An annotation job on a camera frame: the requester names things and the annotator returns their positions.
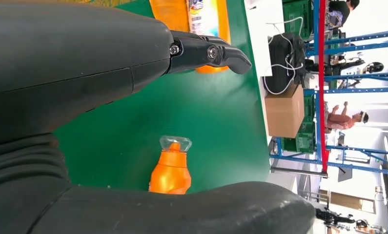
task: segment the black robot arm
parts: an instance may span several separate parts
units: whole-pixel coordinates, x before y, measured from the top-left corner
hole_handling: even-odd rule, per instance
[[[49,133],[166,73],[250,69],[239,49],[206,39],[115,8],[0,1],[0,143]]]
[[[181,196],[70,183],[49,132],[203,65],[251,67],[219,38],[125,11],[0,0],[0,234],[307,233],[314,208],[269,183]]]

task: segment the blue metal rack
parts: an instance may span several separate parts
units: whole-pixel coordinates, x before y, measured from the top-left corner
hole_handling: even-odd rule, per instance
[[[328,40],[325,42],[325,45],[333,45],[333,44],[339,44],[339,43],[345,43],[345,42],[354,42],[354,41],[361,41],[361,40],[369,40],[369,39],[376,39],[376,38],[386,38],[388,37],[388,31],[381,32],[381,33],[375,33],[375,34],[368,34],[368,35],[362,35],[362,36],[356,36],[356,37],[350,37],[350,38],[344,38],[344,39],[333,39]],[[306,55],[307,56],[314,56],[318,55],[318,50],[316,47],[316,40],[313,44],[313,50],[307,50]],[[341,48],[333,48],[333,49],[326,49],[324,54],[325,55],[334,55],[338,53],[343,52],[349,52],[349,51],[358,51],[358,50],[370,50],[370,49],[377,49],[377,48],[386,48],[388,47],[388,41],[381,42],[381,43],[373,43],[368,45],[357,45],[357,46],[347,46],[347,47],[341,47]]]
[[[362,36],[356,36],[356,37],[350,37],[345,39],[333,39],[329,41],[325,41],[323,43],[323,30],[322,27],[319,27],[319,24],[321,23],[324,25],[324,22],[320,22],[320,19],[323,20],[323,14],[325,13],[325,7],[324,3],[326,0],[313,0],[313,32],[314,32],[314,43],[307,44],[307,51],[306,56],[319,56],[319,69],[322,70],[323,67],[323,55],[330,55],[330,54],[339,54],[343,52],[349,52],[349,51],[359,51],[359,50],[369,50],[369,49],[376,49],[376,48],[385,48],[388,47],[388,40],[381,43],[372,43],[372,44],[365,44],[365,45],[357,45],[357,46],[343,46],[340,48],[330,48],[330,49],[323,49],[323,46],[329,46],[334,44],[340,44],[340,43],[346,43],[346,42],[355,42],[355,41],[362,41],[362,40],[368,40],[368,39],[377,39],[377,38],[387,38],[388,37],[388,31],[381,32],[381,33],[375,33],[375,34],[369,34],[369,35],[362,35]],[[362,75],[355,75],[355,76],[329,76],[325,77],[323,79],[323,74],[319,75],[319,87],[320,91],[315,90],[304,90],[305,95],[314,95],[315,96],[315,110],[316,110],[316,159],[305,159],[300,158],[298,156],[305,155],[304,153],[295,153],[293,155],[285,156],[283,155],[282,146],[280,138],[276,138],[277,146],[278,146],[278,153],[276,155],[270,154],[271,158],[274,159],[284,159],[284,160],[291,160],[291,161],[297,161],[297,162],[303,162],[303,163],[312,163],[312,164],[322,164],[323,168],[327,168],[328,166],[333,167],[339,167],[339,168],[350,168],[350,169],[356,169],[356,170],[363,170],[363,171],[369,171],[374,173],[382,173],[388,175],[388,167],[385,166],[388,164],[388,161],[385,160],[385,154],[388,154],[388,152],[383,150],[373,150],[373,149],[362,149],[362,148],[352,148],[352,147],[342,147],[342,146],[326,146],[326,150],[341,150],[343,155],[343,160],[341,163],[337,162],[327,162],[327,165],[325,165],[326,160],[322,161],[322,158],[328,158],[328,151],[325,151],[324,144],[326,142],[321,142],[319,139],[322,136],[324,130],[321,131],[320,125],[322,124],[322,121],[324,122],[324,119],[320,120],[320,113],[323,114],[323,108],[319,108],[323,106],[321,105],[320,100],[323,99],[323,80],[324,81],[333,81],[333,80],[340,80],[340,79],[355,79],[355,78],[368,78],[368,79],[376,79],[376,80],[383,80],[388,81],[388,73],[375,73],[375,74],[362,74]],[[388,92],[388,87],[378,87],[378,88],[355,88],[355,89],[349,89],[345,87],[344,89],[331,89],[331,90],[324,90],[324,93],[326,94],[342,94],[342,93],[376,93],[376,92]],[[365,155],[369,156],[370,158],[377,159],[379,161],[384,162],[383,167],[380,168],[371,168],[371,167],[363,167],[358,165],[349,164],[347,161],[345,162],[345,153],[346,151],[358,151],[362,152]]]
[[[319,10],[320,8],[320,0],[314,0],[313,6],[314,6],[314,14],[313,14],[313,29],[314,29],[314,43],[308,44],[309,50],[306,51],[307,56],[313,56],[313,55],[318,55],[319,51],[319,43],[318,39],[320,39],[319,35]],[[361,40],[368,40],[368,39],[377,39],[377,38],[387,38],[388,37],[388,31],[386,32],[381,32],[381,33],[374,33],[374,34],[369,34],[369,35],[362,35],[362,36],[356,36],[356,37],[350,37],[350,38],[345,38],[345,39],[333,39],[333,40],[328,40],[325,41],[324,45],[333,45],[333,44],[339,44],[339,43],[346,43],[346,42],[354,42],[354,41],[361,41]],[[384,48],[388,47],[388,41],[382,42],[382,43],[373,43],[373,44],[367,44],[367,45],[359,45],[359,46],[346,46],[346,47],[341,47],[341,48],[334,48],[334,49],[326,49],[324,50],[324,54],[337,54],[337,53],[342,53],[342,52],[348,52],[348,51],[358,51],[358,50],[367,50],[367,49],[375,49],[375,48]],[[375,74],[362,74],[362,75],[354,75],[354,76],[328,76],[325,77],[325,81],[333,81],[333,80],[340,80],[340,79],[355,79],[355,78],[368,78],[368,79],[376,79],[376,80],[384,80],[388,81],[388,73],[375,73]],[[355,89],[331,89],[331,90],[325,90],[324,93],[326,94],[343,94],[343,93],[376,93],[376,92],[388,92],[388,87],[379,87],[379,88],[355,88]],[[292,160],[292,161],[298,161],[298,162],[305,162],[305,163],[314,163],[314,164],[322,164],[322,151],[321,151],[321,145],[322,142],[320,142],[320,98],[319,98],[319,91],[315,90],[304,90],[305,95],[314,95],[315,96],[315,110],[316,110],[316,159],[303,159],[299,158],[297,156],[303,155],[303,153],[296,153],[290,156],[284,156],[282,153],[282,146],[281,146],[281,141],[280,138],[277,138],[277,145],[278,145],[278,154],[276,155],[270,155],[271,158],[277,158],[277,159],[285,159],[285,160]],[[378,157],[375,156],[374,154],[388,154],[388,152],[381,151],[381,150],[371,150],[371,149],[359,149],[359,148],[351,148],[351,147],[339,147],[339,146],[327,146],[328,150],[343,150],[345,151],[348,150],[355,150],[362,152],[366,154],[367,156],[371,158],[378,159],[382,162],[388,163],[384,159],[384,157]],[[370,171],[370,172],[376,172],[376,173],[384,173],[388,174],[387,169],[378,169],[378,168],[370,168],[370,167],[362,167],[362,166],[357,166],[357,165],[352,165],[352,164],[345,164],[344,160],[342,163],[335,163],[335,162],[328,162],[327,163],[329,166],[335,166],[335,167],[340,167],[340,168],[352,168],[352,169],[357,169],[357,170],[364,170],[364,171]]]

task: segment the clear bottle cap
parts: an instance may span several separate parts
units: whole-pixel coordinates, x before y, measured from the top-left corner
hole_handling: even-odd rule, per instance
[[[162,136],[159,140],[163,150],[187,152],[192,145],[190,139],[180,136]]]

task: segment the detergent bottle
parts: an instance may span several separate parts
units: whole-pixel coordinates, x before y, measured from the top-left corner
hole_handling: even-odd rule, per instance
[[[158,164],[151,174],[149,191],[162,194],[185,194],[191,186],[186,167],[186,152],[192,142],[185,137],[163,136]]]
[[[226,0],[149,0],[156,19],[170,30],[215,36],[231,43]],[[199,73],[216,73],[228,67],[203,66]]]

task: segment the green crate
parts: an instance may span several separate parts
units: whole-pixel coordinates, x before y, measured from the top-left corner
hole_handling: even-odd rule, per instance
[[[282,143],[282,149],[291,151],[291,152],[297,152],[297,145],[296,145],[296,139],[294,138],[281,138],[281,143]]]
[[[311,9],[311,0],[296,0],[283,3],[284,21],[292,20],[297,17],[303,17],[303,28],[300,36],[302,39],[309,39],[313,31],[313,10]],[[299,34],[300,20],[285,23],[285,31],[288,33]]]
[[[300,125],[299,133],[315,133],[315,124],[313,121],[305,122],[303,121],[302,125]]]
[[[304,97],[305,117],[303,121],[313,121],[315,114],[314,95],[307,95]]]
[[[296,137],[296,149],[302,153],[313,153],[315,150],[316,138],[313,133],[298,133]]]
[[[316,138],[313,133],[298,133],[296,138],[281,138],[282,149],[291,152],[313,153]]]
[[[329,89],[337,89],[337,80],[329,81]]]

